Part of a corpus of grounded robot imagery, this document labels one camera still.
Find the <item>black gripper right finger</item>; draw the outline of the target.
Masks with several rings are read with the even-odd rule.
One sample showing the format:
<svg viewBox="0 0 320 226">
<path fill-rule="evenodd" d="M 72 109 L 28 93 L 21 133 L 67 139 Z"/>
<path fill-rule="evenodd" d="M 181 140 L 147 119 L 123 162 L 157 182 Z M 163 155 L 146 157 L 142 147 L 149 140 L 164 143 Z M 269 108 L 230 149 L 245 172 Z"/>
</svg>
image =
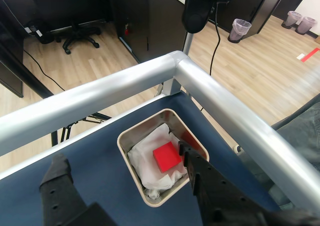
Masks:
<svg viewBox="0 0 320 226">
<path fill-rule="evenodd" d="M 246 197 L 214 166 L 184 141 L 179 155 L 187 169 L 205 226 L 318 226 L 314 213 L 291 209 L 269 211 Z"/>
</svg>

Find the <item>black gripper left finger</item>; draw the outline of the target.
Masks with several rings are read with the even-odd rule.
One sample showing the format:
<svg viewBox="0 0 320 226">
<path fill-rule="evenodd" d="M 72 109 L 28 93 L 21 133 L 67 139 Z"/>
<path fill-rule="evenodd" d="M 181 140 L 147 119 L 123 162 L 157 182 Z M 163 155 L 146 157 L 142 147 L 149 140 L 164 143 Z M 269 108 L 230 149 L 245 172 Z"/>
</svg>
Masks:
<svg viewBox="0 0 320 226">
<path fill-rule="evenodd" d="M 63 154 L 52 158 L 39 192 L 44 226 L 115 226 L 116 223 L 96 202 L 86 205 L 71 174 L 69 160 Z"/>
</svg>

